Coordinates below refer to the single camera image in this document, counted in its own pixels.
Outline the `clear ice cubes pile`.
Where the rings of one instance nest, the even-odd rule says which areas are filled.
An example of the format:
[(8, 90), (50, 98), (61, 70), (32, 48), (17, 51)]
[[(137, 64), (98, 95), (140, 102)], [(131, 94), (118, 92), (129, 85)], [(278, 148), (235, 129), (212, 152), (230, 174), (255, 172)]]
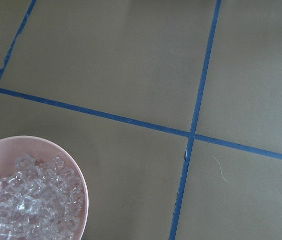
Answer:
[(61, 158), (26, 154), (0, 177), (0, 240), (74, 240), (84, 200), (81, 178)]

